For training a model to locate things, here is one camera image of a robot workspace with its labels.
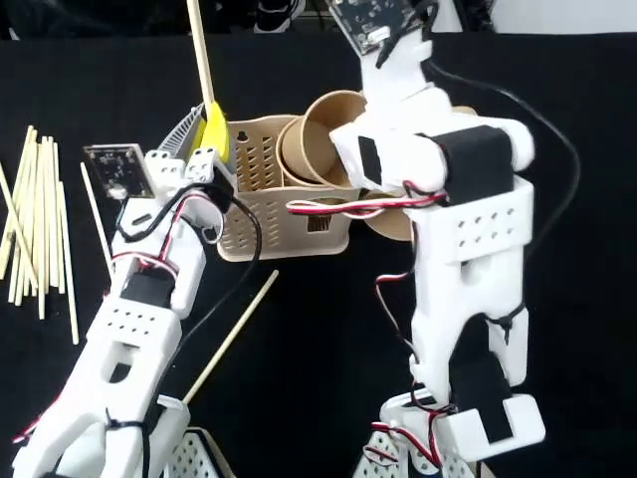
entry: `yellow clip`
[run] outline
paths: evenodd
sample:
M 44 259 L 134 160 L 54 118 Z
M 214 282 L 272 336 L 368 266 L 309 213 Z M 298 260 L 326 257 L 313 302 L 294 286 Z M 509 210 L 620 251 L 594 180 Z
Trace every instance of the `yellow clip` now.
M 214 147 L 219 151 L 219 157 L 222 162 L 228 162 L 230 157 L 230 133 L 226 119 L 217 102 L 210 106 L 210 118 L 208 118 L 208 123 L 203 131 L 200 147 Z

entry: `paper cup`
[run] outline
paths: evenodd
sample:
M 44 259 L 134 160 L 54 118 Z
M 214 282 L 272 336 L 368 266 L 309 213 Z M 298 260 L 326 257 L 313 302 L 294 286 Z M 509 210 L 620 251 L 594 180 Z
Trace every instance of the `paper cup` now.
M 368 192 L 363 199 L 393 197 L 380 192 Z M 411 222 L 402 209 L 386 209 L 376 217 L 365 219 L 376 233 L 394 241 L 411 241 Z
M 334 189 L 353 189 L 335 148 L 325 145 L 327 140 L 331 144 L 329 133 L 358 118 L 365 111 L 365 105 L 363 95 L 346 90 L 328 93 L 312 103 L 302 116 L 299 133 L 293 136 L 300 145 L 300 158 L 304 162 L 304 168 L 298 171 Z
M 279 137 L 277 138 L 277 144 L 275 145 L 275 157 L 277 159 L 277 164 L 279 165 L 279 168 L 281 169 L 283 173 L 284 181 L 286 183 L 285 185 L 304 186 L 304 187 L 322 187 L 322 185 L 317 181 L 310 181 L 307 179 L 303 179 L 302 177 L 294 174 L 288 168 L 287 161 L 284 157 L 283 144 L 288 135 L 288 131 L 290 131 L 290 129 L 295 124 L 298 124 L 300 122 L 301 122 L 301 117 L 298 117 L 297 119 L 293 119 L 288 124 L 286 124 L 286 126 L 281 130 L 281 133 L 279 134 Z M 288 157 L 294 157 L 294 155 L 300 155 L 301 145 L 299 144 L 299 147 L 296 149 L 288 148 L 287 153 L 288 153 Z
M 338 158 L 329 130 L 319 122 L 303 122 L 303 119 L 293 122 L 286 131 L 281 151 L 288 169 L 309 181 L 328 174 Z

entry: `circuit board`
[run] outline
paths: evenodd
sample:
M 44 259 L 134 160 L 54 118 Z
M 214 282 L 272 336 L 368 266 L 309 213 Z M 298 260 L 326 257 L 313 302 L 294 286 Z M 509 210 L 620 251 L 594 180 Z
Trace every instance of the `circuit board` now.
M 106 194 L 113 199 L 154 197 L 138 144 L 85 146 Z
M 410 0 L 329 0 L 329 12 L 360 56 L 377 49 L 414 12 Z M 422 27 L 416 21 L 410 28 Z

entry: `perforated basket wall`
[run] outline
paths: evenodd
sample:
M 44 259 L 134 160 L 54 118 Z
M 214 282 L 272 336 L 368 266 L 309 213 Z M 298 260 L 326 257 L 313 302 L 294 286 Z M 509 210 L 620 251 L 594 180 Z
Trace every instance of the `perforated basket wall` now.
M 230 123 L 237 156 L 238 197 L 263 228 L 262 259 L 338 254 L 349 240 L 350 219 L 342 215 L 295 216 L 286 209 L 293 199 L 355 200 L 358 191 L 286 186 L 276 160 L 277 138 L 294 116 L 275 116 Z M 226 218 L 218 244 L 227 261 L 247 261 L 255 248 L 252 223 L 236 207 Z

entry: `black table surface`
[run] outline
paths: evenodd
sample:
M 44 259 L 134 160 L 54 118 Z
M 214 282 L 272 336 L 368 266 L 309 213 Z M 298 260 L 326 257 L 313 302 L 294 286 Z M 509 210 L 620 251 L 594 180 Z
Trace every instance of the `black table surface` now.
M 523 390 L 538 401 L 546 440 L 491 460 L 498 476 L 593 476 L 630 466 L 637 402 L 630 329 L 636 53 L 635 35 L 467 34 L 435 43 L 440 66 L 514 90 L 570 136 L 582 156 L 575 201 L 526 273 L 531 331 Z M 299 114 L 325 92 L 360 85 L 357 60 L 338 35 L 211 37 L 209 55 L 229 120 Z M 569 178 L 563 147 L 509 101 L 440 85 L 457 105 L 530 125 L 537 156 L 525 176 L 536 187 L 540 224 Z M 0 160 L 12 180 L 30 123 L 60 143 L 82 334 L 107 284 L 78 168 L 82 146 L 155 147 L 199 102 L 187 38 L 0 43 Z M 99 201 L 111 233 L 116 206 Z M 375 275 L 408 266 L 408 249 L 355 224 L 340 255 L 263 262 L 177 360 L 164 391 L 182 396 L 273 268 L 281 269 L 191 403 L 192 422 L 213 433 L 238 476 L 344 477 L 352 471 L 380 404 L 409 386 L 406 351 L 372 292 Z M 225 263 L 214 251 L 208 256 L 193 317 L 245 267 Z M 388 286 L 387 293 L 408 330 L 412 286 Z M 3 475 L 15 453 L 10 437 L 55 397 L 81 351 L 71 345 L 66 298 L 52 294 L 48 311 L 40 322 L 33 301 L 21 309 L 0 304 Z

